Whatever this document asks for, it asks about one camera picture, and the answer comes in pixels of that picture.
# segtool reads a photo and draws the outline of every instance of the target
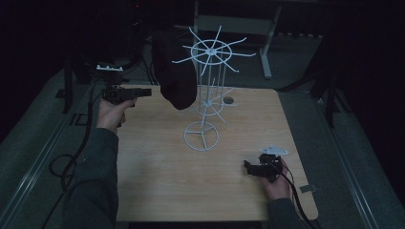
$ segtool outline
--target handheld controller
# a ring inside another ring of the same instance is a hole
[[[271,183],[274,182],[278,175],[283,171],[281,157],[276,155],[262,154],[259,156],[261,165],[251,165],[245,160],[245,168],[249,175],[256,177],[266,177]]]

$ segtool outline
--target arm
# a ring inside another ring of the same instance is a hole
[[[288,167],[284,160],[283,174],[287,174]],[[269,199],[267,204],[268,228],[296,229],[302,228],[300,219],[295,211],[292,201],[289,198],[289,183],[283,176],[270,183],[267,178],[259,177]]]
[[[62,228],[115,228],[117,194],[117,125],[134,101],[114,106],[101,99],[98,122],[84,149],[84,159],[66,193]]]

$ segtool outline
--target person's left hand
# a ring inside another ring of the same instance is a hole
[[[107,100],[101,98],[98,109],[97,128],[104,128],[117,133],[117,126],[125,122],[125,110],[133,106],[137,99],[123,101],[118,105],[111,104]]]

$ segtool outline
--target black device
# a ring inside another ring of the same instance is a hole
[[[261,165],[251,165],[245,160],[245,168],[249,175],[256,177],[266,177],[271,183],[274,182],[278,175],[283,171],[281,157],[276,155],[261,154],[259,156]]]
[[[125,100],[133,100],[134,98],[151,95],[152,95],[151,89],[142,89],[142,88],[124,89],[119,86],[108,87],[101,91],[102,98],[115,105]]]
[[[120,87],[122,82],[129,80],[122,77],[121,74],[116,72],[106,73],[104,79],[107,82],[106,88],[101,90],[101,96],[112,104],[119,104],[126,100],[133,100],[138,97],[151,96],[151,89],[133,88],[125,89]]]

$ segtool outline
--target dark background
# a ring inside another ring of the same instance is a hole
[[[157,4],[154,7],[158,10],[149,17],[152,24],[192,25],[192,1],[174,2],[174,21],[166,18],[171,15],[170,8]],[[202,10],[267,17],[265,11],[253,13],[251,10],[262,9],[263,2],[254,1],[257,5],[249,5],[249,8],[235,3],[232,10],[226,11],[220,5],[212,8],[216,3],[206,1],[211,5],[202,6]],[[79,31],[81,36],[76,39],[83,44],[94,41],[95,50],[112,49],[108,41],[113,38],[102,26],[97,26],[99,21],[95,17],[94,6],[102,7],[104,3],[108,1],[87,1],[84,10],[78,10],[75,4],[79,2],[8,0],[0,3],[2,140],[49,78],[63,69],[66,54],[72,53],[72,49],[67,49],[67,44],[72,42],[67,39],[70,31]],[[278,35],[290,32],[293,36],[299,33],[324,36],[310,68],[339,66],[338,87],[344,91],[403,205],[404,11],[405,3],[400,0],[289,2],[285,3],[277,26]],[[87,22],[86,18],[95,24],[92,31],[78,26]],[[104,57],[109,54],[99,53]]]

